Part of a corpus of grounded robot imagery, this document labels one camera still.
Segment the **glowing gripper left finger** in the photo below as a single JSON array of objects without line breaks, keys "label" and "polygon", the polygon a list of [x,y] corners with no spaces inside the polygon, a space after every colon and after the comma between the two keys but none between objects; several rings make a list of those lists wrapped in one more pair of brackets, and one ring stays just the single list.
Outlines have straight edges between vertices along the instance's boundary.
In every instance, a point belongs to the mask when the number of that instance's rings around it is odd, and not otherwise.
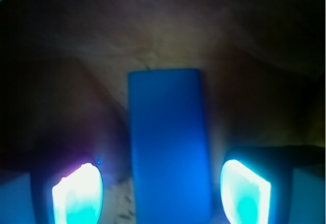
[{"label": "glowing gripper left finger", "polygon": [[36,223],[98,223],[100,219],[103,180],[91,162],[35,169],[31,190]]}]

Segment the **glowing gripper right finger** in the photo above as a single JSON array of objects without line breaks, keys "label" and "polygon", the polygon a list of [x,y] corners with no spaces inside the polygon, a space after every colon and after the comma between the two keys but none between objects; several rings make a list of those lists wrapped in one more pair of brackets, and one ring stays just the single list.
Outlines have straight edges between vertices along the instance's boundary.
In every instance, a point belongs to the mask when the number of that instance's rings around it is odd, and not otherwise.
[{"label": "glowing gripper right finger", "polygon": [[234,147],[224,158],[220,194],[229,223],[288,223],[290,146]]}]

